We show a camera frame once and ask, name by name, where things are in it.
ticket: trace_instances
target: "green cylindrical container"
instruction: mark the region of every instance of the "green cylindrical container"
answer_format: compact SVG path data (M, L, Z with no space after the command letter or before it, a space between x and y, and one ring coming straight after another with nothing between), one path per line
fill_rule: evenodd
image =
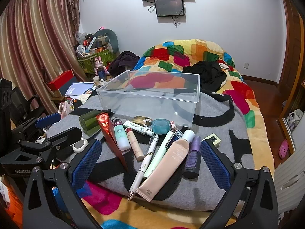
M79 117L79 123L88 136L91 136L95 134L98 130L100 130L99 123L96 119L96 116L99 115L100 113L108 113L109 115L111 114L111 110L92 110L86 114L83 114Z

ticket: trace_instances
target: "green basket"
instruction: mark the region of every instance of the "green basket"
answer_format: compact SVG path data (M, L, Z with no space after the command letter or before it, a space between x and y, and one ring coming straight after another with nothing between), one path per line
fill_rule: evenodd
M98 57L102 58L104 65L106 65L107 62L112 62L115 59L114 55L108 49L105 49L94 55L90 55L83 59L78 59L78 62L85 73L93 73L95 68L95 58Z

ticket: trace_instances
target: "blue gripper pad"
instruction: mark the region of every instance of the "blue gripper pad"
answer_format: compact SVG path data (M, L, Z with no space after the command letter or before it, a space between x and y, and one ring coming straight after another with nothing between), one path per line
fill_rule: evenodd
M231 187L230 173L205 140L200 144L200 153L218 187L228 191Z
M50 126L56 122L59 122L61 119L61 115L59 113L50 114L46 117L40 118L36 121L36 128L45 128L47 126Z
M88 180L88 177L91 171L93 170L93 167L96 164L97 160L99 159L101 153L102 144L101 142L96 140L92 144L87 154L83 157L79 165L73 171L71 184L74 190L80 189L85 185L85 182Z

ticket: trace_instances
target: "green lotion tube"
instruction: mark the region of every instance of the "green lotion tube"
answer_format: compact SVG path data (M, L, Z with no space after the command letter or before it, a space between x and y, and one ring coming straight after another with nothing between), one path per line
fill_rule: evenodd
M152 162L150 163L150 165L148 166L147 170L145 171L145 174L143 176L143 178L147 178L150 176L150 174L153 172L153 170L157 167L157 165L160 163L162 157L165 155L167 148L165 147L167 142L172 138L172 136L174 135L173 131L169 131L161 146L159 147L155 157L153 158Z

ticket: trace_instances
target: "black cable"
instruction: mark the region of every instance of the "black cable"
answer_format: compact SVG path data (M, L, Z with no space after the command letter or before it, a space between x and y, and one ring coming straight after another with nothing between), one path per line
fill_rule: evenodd
M179 16L181 15L183 9L184 9L184 12L185 12L184 0L182 0L182 6L183 6L183 7L182 7L181 12L179 13L179 15L172 16L172 20L173 20L173 22L174 22L174 24L175 24L176 27L177 27L177 19L178 19Z
M155 8L156 8L155 5L150 6L150 7L148 8L148 12L149 12L149 13L152 13L152 12L155 10Z
M142 0L143 1L143 0ZM145 1L143 1L143 2L149 2L149 3L153 3L153 4L155 4L154 2L150 2L150 1L147 1L147 0L145 0Z

